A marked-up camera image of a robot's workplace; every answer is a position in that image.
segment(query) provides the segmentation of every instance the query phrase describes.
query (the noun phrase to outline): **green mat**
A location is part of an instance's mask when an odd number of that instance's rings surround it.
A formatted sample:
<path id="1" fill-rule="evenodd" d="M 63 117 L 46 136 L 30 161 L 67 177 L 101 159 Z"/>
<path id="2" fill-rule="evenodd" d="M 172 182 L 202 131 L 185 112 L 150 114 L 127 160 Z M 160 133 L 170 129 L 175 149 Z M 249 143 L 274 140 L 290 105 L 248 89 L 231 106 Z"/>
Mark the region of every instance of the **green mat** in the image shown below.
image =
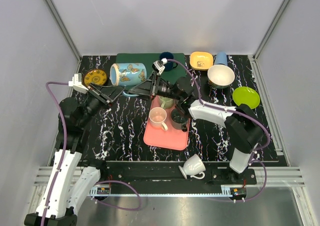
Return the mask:
<path id="1" fill-rule="evenodd" d="M 159 60 L 160 53 L 142 53 L 142 54 L 129 54 L 119 53 L 116 56 L 116 63 L 143 63 L 146 68 L 147 77 L 149 77 L 153 71 L 152 64 Z M 174 53 L 174 59 L 185 64 L 185 55 L 183 53 Z M 161 78 L 174 84 L 179 77 L 186 75 L 185 69 L 182 66 L 177 66 L 169 72 L 163 72 Z"/>

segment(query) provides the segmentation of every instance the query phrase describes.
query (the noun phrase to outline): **metal floor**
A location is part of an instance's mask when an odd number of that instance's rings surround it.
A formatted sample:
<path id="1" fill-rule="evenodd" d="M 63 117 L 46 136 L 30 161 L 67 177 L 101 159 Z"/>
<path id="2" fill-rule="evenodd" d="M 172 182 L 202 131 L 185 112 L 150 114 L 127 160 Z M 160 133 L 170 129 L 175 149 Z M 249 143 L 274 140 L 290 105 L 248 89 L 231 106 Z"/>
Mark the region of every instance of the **metal floor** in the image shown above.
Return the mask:
<path id="1" fill-rule="evenodd" d="M 249 195 L 258 192 L 249 188 Z M 134 197 L 105 200 L 123 207 L 136 207 Z M 290 188 L 266 188 L 255 200 L 246 203 L 214 202 L 199 197 L 144 197 L 140 211 L 124 211 L 87 198 L 78 214 L 77 226 L 226 226 L 226 225 L 303 225 Z"/>

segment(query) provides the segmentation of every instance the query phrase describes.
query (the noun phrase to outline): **pink tray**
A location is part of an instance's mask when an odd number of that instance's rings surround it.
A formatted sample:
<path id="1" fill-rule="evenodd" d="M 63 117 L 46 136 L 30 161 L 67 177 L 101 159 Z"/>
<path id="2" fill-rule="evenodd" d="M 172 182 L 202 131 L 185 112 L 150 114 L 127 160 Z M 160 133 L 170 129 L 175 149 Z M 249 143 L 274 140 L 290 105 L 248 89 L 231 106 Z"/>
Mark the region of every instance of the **pink tray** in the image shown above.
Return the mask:
<path id="1" fill-rule="evenodd" d="M 159 99 L 158 99 L 158 96 L 156 96 L 156 98 L 152 101 L 150 110 L 154 107 L 159 107 L 159 106 L 160 106 Z M 188 120 L 186 125 L 187 132 L 183 132 L 182 130 L 177 130 L 173 128 L 171 125 L 170 114 L 174 108 L 175 107 L 166 109 L 167 115 L 166 115 L 165 123 L 168 126 L 168 130 L 166 132 L 163 131 L 162 129 L 153 128 L 149 124 L 149 120 L 148 120 L 145 128 L 146 131 L 143 137 L 145 144 L 149 146 L 162 147 L 162 148 L 168 148 L 173 150 L 184 150 L 187 147 L 190 120 Z"/>

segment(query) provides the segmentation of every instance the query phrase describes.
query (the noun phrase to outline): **white bowl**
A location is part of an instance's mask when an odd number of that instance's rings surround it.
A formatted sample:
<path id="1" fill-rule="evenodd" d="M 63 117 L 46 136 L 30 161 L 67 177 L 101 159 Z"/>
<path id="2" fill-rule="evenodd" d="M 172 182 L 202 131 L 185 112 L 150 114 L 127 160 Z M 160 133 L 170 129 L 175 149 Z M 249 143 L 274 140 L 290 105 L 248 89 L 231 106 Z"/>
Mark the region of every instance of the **white bowl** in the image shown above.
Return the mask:
<path id="1" fill-rule="evenodd" d="M 218 89 L 226 88 L 235 80 L 235 73 L 233 70 L 225 65 L 213 65 L 208 70 L 209 83 Z"/>

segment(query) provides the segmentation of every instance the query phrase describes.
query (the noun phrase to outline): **yellow plate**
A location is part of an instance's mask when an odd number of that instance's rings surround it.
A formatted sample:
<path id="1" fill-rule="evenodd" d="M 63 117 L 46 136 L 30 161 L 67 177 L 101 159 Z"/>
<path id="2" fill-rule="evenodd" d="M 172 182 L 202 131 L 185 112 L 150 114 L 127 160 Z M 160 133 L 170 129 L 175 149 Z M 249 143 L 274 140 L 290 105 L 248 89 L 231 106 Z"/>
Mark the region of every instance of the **yellow plate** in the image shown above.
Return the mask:
<path id="1" fill-rule="evenodd" d="M 195 70 L 206 71 L 214 64 L 214 57 L 208 52 L 193 52 L 190 65 Z"/>
<path id="2" fill-rule="evenodd" d="M 89 71 L 85 77 L 84 77 L 84 84 L 86 86 L 89 85 L 89 83 L 95 83 L 99 86 L 102 86 L 107 81 L 107 74 L 101 70 L 101 69 L 94 69 Z"/>

